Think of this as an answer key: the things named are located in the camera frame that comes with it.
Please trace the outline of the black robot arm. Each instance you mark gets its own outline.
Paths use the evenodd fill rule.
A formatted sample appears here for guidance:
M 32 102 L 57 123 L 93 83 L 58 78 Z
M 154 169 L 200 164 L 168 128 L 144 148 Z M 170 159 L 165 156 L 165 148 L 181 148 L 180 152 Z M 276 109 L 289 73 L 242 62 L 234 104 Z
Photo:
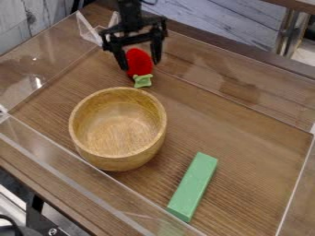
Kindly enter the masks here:
M 145 17 L 141 4 L 146 0 L 117 0 L 120 22 L 98 33 L 102 39 L 102 49 L 116 58 L 121 70 L 129 69 L 124 46 L 149 42 L 152 62 L 157 65 L 161 60 L 162 42 L 168 36 L 164 16 Z

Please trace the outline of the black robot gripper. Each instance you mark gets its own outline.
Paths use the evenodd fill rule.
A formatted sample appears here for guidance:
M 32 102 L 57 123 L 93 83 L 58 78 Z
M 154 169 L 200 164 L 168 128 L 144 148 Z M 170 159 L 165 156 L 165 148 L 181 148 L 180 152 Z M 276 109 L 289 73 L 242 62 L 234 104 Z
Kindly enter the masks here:
M 126 45 L 149 42 L 150 58 L 157 65 L 161 60 L 162 42 L 166 37 L 165 17 L 142 17 L 130 24 L 118 22 L 117 25 L 100 32 L 102 49 L 112 51 L 121 70 L 126 71 L 128 60 L 122 47 Z

